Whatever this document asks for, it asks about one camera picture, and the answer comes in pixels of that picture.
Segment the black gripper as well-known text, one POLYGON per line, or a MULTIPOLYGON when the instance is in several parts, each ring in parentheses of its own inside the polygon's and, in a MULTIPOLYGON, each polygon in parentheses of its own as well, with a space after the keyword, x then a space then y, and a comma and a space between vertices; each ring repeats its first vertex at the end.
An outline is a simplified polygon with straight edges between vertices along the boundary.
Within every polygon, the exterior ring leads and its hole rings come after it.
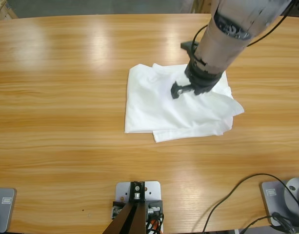
MULTIPOLYGON (((194 86, 194 94, 196 96, 204 93, 208 93, 218 83, 223 72, 218 74, 210 74, 201 70, 193 63, 188 63, 185 69, 185 74, 190 83, 194 86)), ((188 85, 178 85, 174 82, 171 87, 171 96, 173 99, 178 99, 181 94, 188 91, 188 85)))

